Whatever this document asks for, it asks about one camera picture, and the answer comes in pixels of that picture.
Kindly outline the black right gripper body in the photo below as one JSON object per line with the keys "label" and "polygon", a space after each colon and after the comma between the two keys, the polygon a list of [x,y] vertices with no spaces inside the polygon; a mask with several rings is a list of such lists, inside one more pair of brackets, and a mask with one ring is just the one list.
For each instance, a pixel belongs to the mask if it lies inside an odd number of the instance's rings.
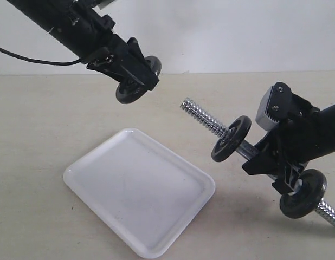
{"label": "black right gripper body", "polygon": [[282,116],[269,110],[278,124],[261,139],[276,145],[280,155],[290,163],[307,163],[321,152],[319,108],[289,109]]}

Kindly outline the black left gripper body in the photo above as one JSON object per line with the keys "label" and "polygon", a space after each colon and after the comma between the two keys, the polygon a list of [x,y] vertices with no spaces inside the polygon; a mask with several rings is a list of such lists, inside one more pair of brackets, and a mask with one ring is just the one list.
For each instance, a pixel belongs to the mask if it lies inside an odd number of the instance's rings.
{"label": "black left gripper body", "polygon": [[107,61],[123,40],[113,32],[115,21],[99,15],[93,8],[69,9],[69,50],[77,56],[70,65]]}

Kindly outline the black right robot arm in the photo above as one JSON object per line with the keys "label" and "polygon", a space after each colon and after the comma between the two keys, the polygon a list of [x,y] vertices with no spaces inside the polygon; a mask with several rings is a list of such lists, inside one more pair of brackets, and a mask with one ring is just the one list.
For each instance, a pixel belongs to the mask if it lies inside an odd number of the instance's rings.
{"label": "black right robot arm", "polygon": [[335,105],[323,110],[310,103],[293,106],[254,147],[259,153],[243,170],[274,176],[274,188],[288,193],[310,161],[335,152]]}

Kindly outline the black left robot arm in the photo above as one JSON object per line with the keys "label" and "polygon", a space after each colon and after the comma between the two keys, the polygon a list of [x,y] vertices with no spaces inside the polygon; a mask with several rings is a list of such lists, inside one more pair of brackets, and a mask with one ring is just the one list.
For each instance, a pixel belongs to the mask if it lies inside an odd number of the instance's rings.
{"label": "black left robot arm", "polygon": [[142,54],[138,41],[123,40],[110,15],[94,8],[99,1],[10,1],[17,10],[49,32],[75,54],[88,70],[118,82],[130,80],[152,90],[159,79]]}

